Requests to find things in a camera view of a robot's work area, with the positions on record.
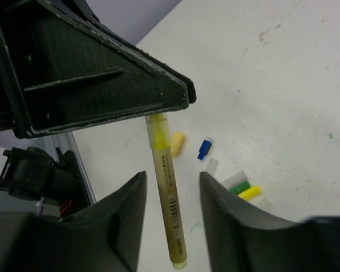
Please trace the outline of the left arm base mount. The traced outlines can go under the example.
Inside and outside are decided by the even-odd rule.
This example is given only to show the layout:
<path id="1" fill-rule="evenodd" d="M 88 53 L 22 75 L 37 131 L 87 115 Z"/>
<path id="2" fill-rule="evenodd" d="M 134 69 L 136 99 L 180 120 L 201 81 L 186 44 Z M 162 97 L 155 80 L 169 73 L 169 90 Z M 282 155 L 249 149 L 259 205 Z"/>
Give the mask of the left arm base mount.
<path id="1" fill-rule="evenodd" d="M 91 206 L 86 202 L 73 164 L 56 149 L 59 159 L 53 163 L 52 179 L 37 203 L 37 215 L 64 219 Z"/>

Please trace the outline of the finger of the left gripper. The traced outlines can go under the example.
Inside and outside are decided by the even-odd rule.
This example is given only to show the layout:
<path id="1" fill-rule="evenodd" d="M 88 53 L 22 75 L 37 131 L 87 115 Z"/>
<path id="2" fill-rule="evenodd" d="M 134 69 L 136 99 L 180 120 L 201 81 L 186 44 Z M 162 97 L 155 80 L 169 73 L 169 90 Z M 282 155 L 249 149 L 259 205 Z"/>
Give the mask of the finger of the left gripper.
<path id="1" fill-rule="evenodd" d="M 189 106 L 179 84 L 37 2 L 0 1 L 0 131 L 37 138 Z"/>
<path id="2" fill-rule="evenodd" d="M 118 53 L 136 66 L 147 71 L 158 72 L 176 82 L 184 88 L 189 103 L 195 103 L 196 89 L 190 78 L 119 37 L 100 22 L 86 1 L 38 1 L 37 3 L 77 31 Z"/>

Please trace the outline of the yellow pen cap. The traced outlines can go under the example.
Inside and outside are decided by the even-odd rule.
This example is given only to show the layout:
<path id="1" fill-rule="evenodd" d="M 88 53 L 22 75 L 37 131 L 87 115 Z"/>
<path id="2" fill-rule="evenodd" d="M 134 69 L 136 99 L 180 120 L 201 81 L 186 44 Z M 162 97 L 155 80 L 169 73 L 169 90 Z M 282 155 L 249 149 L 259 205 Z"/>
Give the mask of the yellow pen cap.
<path id="1" fill-rule="evenodd" d="M 171 154 L 172 157 L 176 157 L 181 150 L 181 147 L 185 141 L 185 135 L 179 131 L 176 131 L 171 136 Z"/>

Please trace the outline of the blue pen cap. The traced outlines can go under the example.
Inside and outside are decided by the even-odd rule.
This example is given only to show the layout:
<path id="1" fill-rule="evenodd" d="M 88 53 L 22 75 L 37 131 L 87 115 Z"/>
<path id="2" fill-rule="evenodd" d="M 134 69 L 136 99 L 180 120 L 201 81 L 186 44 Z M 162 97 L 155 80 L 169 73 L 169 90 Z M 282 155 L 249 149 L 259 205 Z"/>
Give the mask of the blue pen cap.
<path id="1" fill-rule="evenodd" d="M 212 145 L 213 145 L 213 139 L 210 137 L 205 138 L 198 150 L 197 159 L 203 160 L 208 155 Z"/>

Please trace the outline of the green marker cap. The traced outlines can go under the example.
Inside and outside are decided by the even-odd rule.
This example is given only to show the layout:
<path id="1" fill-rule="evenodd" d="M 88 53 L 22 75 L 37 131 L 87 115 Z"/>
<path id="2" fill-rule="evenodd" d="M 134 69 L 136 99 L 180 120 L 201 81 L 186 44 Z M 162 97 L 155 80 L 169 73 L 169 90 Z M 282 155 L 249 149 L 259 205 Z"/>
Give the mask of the green marker cap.
<path id="1" fill-rule="evenodd" d="M 242 182 L 236 184 L 235 186 L 231 187 L 229 189 L 229 191 L 233 194 L 238 195 L 238 194 L 248 190 L 250 187 L 251 187 L 250 183 L 247 180 L 245 180 L 245 181 L 242 181 Z"/>

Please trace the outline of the clear highlighter cap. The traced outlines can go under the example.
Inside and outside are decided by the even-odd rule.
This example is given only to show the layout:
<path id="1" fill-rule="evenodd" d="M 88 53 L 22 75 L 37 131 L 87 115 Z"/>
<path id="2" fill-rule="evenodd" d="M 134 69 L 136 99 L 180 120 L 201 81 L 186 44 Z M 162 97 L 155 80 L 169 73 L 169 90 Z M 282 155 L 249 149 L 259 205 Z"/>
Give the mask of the clear highlighter cap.
<path id="1" fill-rule="evenodd" d="M 214 159 L 214 158 L 209 159 L 208 164 L 205 168 L 205 171 L 209 173 L 210 175 L 214 175 L 218 167 L 218 164 L 219 162 L 217 159 Z"/>

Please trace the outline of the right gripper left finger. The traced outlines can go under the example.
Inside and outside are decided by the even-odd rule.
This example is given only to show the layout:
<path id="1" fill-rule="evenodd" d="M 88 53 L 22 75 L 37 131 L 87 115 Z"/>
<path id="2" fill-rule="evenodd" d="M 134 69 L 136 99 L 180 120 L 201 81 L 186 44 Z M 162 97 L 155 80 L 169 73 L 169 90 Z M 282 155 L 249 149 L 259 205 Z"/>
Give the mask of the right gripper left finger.
<path id="1" fill-rule="evenodd" d="M 147 175 L 135 174 L 99 202 L 67 216 L 71 245 L 61 271 L 136 271 L 147 197 Z"/>

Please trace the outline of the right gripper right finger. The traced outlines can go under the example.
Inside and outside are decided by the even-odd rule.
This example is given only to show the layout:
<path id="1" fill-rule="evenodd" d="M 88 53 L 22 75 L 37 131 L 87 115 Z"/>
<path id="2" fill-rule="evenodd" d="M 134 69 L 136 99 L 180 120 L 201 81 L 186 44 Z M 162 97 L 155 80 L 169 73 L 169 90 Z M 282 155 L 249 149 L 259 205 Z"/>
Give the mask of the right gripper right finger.
<path id="1" fill-rule="evenodd" d="M 229 192 L 207 172 L 199 176 L 212 271 L 297 271 L 292 221 Z"/>

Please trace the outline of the olive yellow highlighter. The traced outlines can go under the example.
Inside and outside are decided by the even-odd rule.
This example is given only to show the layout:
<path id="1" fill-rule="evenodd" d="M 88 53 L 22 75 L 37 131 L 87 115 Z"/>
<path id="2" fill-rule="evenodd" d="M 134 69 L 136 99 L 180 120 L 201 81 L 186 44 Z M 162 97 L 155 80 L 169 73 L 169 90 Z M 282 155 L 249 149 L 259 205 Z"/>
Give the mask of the olive yellow highlighter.
<path id="1" fill-rule="evenodd" d="M 186 267 L 187 252 L 171 154 L 167 116 L 164 113 L 147 116 L 146 125 L 154 162 L 169 257 L 174 269 L 180 270 Z"/>

